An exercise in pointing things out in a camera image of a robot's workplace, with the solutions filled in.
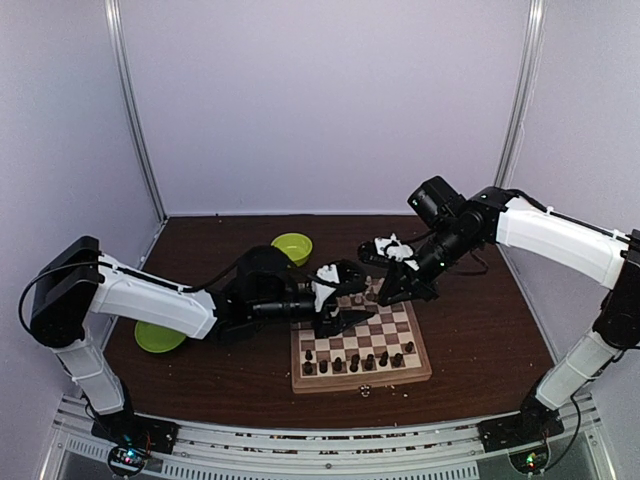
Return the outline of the wooden chess board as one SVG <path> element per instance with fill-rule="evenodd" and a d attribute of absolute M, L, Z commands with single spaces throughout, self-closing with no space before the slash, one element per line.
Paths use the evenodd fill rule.
<path fill-rule="evenodd" d="M 381 278 L 368 278 L 368 288 L 341 297 L 342 310 L 372 316 L 329 338 L 315 336 L 311 324 L 291 326 L 291 380 L 296 394 L 395 387 L 427 381 L 432 368 L 423 335 L 409 301 L 377 303 Z"/>

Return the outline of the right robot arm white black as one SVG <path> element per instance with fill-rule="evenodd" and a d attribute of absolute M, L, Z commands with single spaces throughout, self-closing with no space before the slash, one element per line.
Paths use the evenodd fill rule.
<path fill-rule="evenodd" d="M 387 268 L 378 301 L 436 298 L 436 278 L 485 244 L 525 250 L 595 280 L 608 293 L 592 327 L 549 370 L 513 419 L 519 440 L 535 440 L 565 404 L 619 353 L 639 344 L 639 233 L 589 225 L 543 206 L 517 189 L 487 187 L 470 198 L 442 177 L 408 198 L 429 234 L 418 248 L 396 236 L 377 238 L 375 256 Z"/>

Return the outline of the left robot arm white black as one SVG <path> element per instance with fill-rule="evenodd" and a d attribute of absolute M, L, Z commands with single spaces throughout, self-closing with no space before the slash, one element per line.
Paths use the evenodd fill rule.
<path fill-rule="evenodd" d="M 23 329 L 57 356 L 88 398 L 95 415 L 123 444 L 137 442 L 144 424 L 127 404 L 123 382 L 109 367 L 84 327 L 88 314 L 107 314 L 168 328 L 191 339 L 232 343 L 251 337 L 260 325 L 308 320 L 316 337 L 336 336 L 371 318 L 344 310 L 340 298 L 361 293 L 366 274 L 349 260 L 304 274 L 281 250 L 255 246 L 226 269 L 234 276 L 221 289 L 218 274 L 197 286 L 180 284 L 125 265 L 82 236 L 46 265 L 21 293 L 31 313 L 18 315 Z"/>

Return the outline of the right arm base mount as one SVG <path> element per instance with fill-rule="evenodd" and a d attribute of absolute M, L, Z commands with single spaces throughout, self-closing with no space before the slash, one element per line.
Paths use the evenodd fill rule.
<path fill-rule="evenodd" d="M 510 415 L 482 421 L 478 431 L 486 453 L 505 451 L 518 473 L 533 476 L 551 464 L 549 440 L 565 429 L 561 421 L 551 420 L 542 427 L 527 430 L 519 415 Z"/>

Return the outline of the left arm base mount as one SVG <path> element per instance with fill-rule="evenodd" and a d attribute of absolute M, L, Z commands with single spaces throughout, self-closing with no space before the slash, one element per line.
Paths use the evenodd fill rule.
<path fill-rule="evenodd" d="M 107 454 L 107 466 L 119 477 L 131 477 L 142 472 L 152 455 L 171 454 L 179 426 L 170 421 L 139 417 L 132 433 L 108 432 L 94 421 L 91 434 L 113 443 Z"/>

